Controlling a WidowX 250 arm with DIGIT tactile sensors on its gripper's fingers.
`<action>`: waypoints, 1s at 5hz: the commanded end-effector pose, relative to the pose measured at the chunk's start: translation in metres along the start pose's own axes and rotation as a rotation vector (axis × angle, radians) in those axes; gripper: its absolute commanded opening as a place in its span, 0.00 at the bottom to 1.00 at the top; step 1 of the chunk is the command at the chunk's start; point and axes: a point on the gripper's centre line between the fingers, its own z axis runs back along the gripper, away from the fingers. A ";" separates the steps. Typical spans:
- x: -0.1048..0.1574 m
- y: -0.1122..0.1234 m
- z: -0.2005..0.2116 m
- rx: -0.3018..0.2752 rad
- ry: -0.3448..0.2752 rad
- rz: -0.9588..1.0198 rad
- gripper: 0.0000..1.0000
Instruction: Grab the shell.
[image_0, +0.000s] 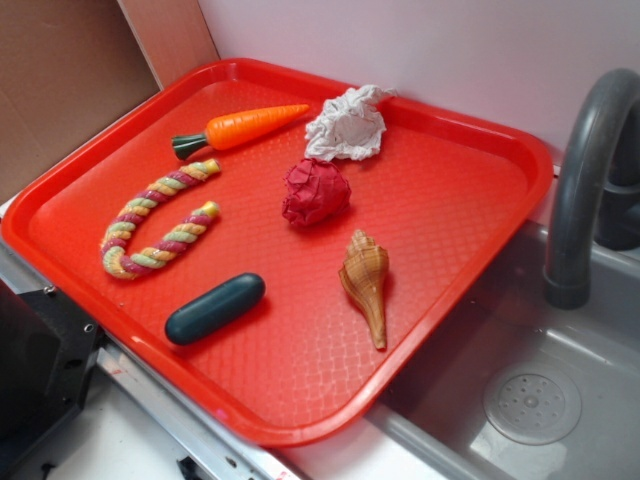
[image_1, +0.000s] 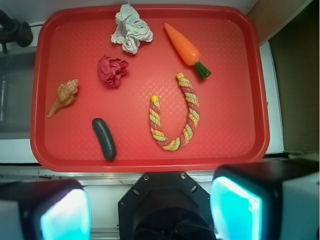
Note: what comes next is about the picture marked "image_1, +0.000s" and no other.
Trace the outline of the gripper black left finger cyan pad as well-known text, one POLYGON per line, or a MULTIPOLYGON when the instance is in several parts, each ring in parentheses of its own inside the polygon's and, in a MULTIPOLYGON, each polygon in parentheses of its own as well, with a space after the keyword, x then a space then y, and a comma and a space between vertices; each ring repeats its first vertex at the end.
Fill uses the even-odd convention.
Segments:
POLYGON ((88 240, 92 211, 75 179, 0 185, 2 240, 88 240))

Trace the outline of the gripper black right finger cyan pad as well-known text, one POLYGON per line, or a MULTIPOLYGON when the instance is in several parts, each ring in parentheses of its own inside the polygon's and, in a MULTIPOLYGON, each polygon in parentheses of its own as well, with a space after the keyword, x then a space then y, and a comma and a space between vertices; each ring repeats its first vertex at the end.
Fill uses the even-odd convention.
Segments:
POLYGON ((320 164, 276 159, 224 164, 213 174, 210 211, 224 240, 317 240, 320 164))

